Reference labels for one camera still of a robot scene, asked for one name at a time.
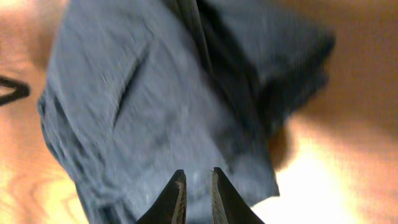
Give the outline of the navy blue shorts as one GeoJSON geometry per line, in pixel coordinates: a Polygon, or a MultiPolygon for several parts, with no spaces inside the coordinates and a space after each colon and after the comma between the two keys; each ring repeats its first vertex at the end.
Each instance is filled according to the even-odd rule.
{"type": "Polygon", "coordinates": [[[209,223],[211,170],[279,194],[269,138],[326,81],[332,32],[270,1],[70,1],[38,109],[90,223],[135,223],[178,169],[209,223]]]}

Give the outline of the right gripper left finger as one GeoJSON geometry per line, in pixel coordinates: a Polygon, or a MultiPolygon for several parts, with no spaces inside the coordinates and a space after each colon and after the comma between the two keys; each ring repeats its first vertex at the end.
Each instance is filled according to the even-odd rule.
{"type": "Polygon", "coordinates": [[[186,224],[186,215],[187,181],[184,171],[179,169],[136,224],[186,224]]]}

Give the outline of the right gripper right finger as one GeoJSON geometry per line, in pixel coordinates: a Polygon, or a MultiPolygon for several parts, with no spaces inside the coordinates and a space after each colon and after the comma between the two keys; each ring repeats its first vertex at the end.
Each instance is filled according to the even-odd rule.
{"type": "Polygon", "coordinates": [[[211,176],[211,213],[213,224],[264,224],[219,167],[211,176]]]}

